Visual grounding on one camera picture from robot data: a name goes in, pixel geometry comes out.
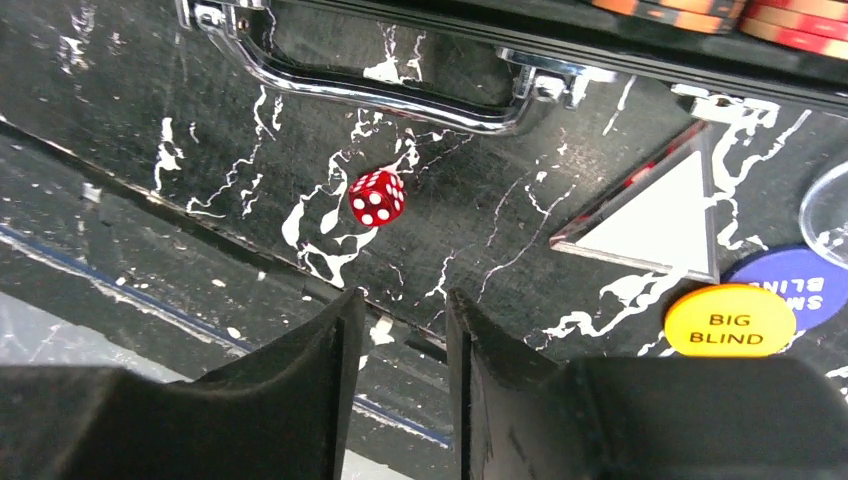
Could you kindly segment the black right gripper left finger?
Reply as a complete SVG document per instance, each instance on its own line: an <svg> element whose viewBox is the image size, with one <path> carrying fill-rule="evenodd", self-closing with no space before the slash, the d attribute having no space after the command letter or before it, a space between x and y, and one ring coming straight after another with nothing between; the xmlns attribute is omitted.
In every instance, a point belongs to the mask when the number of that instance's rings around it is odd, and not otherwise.
<svg viewBox="0 0 848 480"><path fill-rule="evenodd" d="M5 479L337 479L365 305L311 320L192 382L111 367L1 371Z"/></svg>

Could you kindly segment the red die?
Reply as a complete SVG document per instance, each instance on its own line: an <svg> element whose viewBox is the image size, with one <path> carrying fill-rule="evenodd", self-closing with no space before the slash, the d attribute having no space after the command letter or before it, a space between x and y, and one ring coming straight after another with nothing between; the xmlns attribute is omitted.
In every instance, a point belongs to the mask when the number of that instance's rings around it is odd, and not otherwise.
<svg viewBox="0 0 848 480"><path fill-rule="evenodd" d="M361 176L348 189L355 219L367 227L379 227L396 220L405 209L404 182L389 170L376 170Z"/></svg>

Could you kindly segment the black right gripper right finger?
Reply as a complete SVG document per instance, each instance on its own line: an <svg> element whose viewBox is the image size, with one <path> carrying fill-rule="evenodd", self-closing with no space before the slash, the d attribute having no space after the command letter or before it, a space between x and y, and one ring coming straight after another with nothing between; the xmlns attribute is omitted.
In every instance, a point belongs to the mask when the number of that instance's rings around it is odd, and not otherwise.
<svg viewBox="0 0 848 480"><path fill-rule="evenodd" d="M843 479L847 405L801 361L557 364L459 290L446 300L460 479Z"/></svg>

